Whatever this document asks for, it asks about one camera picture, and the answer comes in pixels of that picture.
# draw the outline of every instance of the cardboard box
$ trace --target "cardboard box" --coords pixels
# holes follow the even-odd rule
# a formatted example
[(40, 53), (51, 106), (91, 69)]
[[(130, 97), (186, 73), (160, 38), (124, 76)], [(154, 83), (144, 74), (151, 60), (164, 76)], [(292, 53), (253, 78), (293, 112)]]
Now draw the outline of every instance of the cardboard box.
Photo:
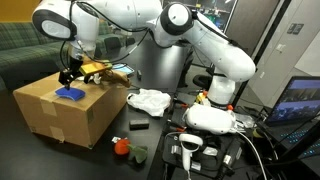
[(85, 84), (71, 87), (86, 92), (78, 101), (59, 98), (63, 87), (58, 73), (13, 92), (33, 133), (92, 148), (126, 103), (127, 89), (119, 84)]

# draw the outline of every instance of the yellow object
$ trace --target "yellow object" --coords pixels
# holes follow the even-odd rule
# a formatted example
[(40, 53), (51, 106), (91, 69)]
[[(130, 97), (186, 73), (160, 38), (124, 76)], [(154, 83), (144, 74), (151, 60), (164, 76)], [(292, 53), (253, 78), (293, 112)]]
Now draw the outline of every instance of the yellow object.
[(206, 99), (207, 98), (207, 94), (208, 92), (207, 91), (203, 91), (202, 93), (199, 93), (196, 97), (196, 103), (201, 103), (201, 101), (203, 101), (203, 99)]
[(253, 137), (255, 137), (255, 138), (263, 138), (263, 137), (257, 132), (257, 129), (253, 130), (252, 135), (253, 135)]
[(93, 75), (95, 73), (103, 73), (107, 67), (102, 63), (91, 62), (84, 64), (80, 67), (79, 71), (84, 76)]

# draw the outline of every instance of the small black box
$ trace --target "small black box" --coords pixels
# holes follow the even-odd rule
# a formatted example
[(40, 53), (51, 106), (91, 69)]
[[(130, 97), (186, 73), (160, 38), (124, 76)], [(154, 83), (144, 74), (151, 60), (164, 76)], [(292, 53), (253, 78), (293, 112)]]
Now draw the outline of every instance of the small black box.
[(148, 129), (149, 128), (149, 119), (133, 119), (129, 122), (130, 130), (135, 129)]
[(139, 80), (141, 80), (141, 77), (142, 77), (142, 73), (140, 70), (137, 71), (137, 77)]

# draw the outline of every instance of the white device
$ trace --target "white device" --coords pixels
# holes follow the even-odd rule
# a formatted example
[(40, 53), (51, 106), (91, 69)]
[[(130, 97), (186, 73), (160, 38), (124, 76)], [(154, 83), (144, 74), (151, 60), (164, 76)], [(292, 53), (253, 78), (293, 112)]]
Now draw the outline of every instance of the white device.
[[(68, 41), (70, 62), (75, 62), (82, 60), (83, 53), (93, 54), (99, 19), (107, 18), (126, 31), (149, 28), (161, 47), (188, 40), (220, 74), (213, 77), (207, 95), (218, 106), (229, 103), (235, 82), (247, 81), (255, 73), (255, 64), (243, 50), (228, 41), (204, 15), (181, 3), (170, 3), (162, 9), (159, 0), (43, 0), (33, 12), (32, 22), (43, 35)], [(64, 74), (67, 78), (59, 81), (70, 84), (80, 66), (78, 63), (69, 68), (71, 72)], [(228, 111), (195, 105), (188, 110), (186, 122), (195, 129), (223, 134), (231, 131), (234, 117)]]
[(202, 146), (203, 140), (192, 134), (180, 134), (179, 141), (182, 146), (182, 165), (184, 170), (189, 171), (192, 153), (196, 152), (199, 146)]
[(193, 129), (210, 131), (212, 134), (235, 133), (236, 117), (229, 110), (194, 104), (186, 110), (183, 120)]

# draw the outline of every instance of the plastic bag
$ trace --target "plastic bag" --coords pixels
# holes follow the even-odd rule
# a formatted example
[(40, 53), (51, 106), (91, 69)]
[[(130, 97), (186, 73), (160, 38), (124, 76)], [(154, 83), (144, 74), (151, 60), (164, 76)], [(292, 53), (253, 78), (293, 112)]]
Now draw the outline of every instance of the plastic bag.
[(170, 100), (169, 94), (157, 90), (140, 89), (140, 94), (130, 93), (127, 96), (129, 105), (158, 117), (163, 116), (164, 110), (170, 105)]

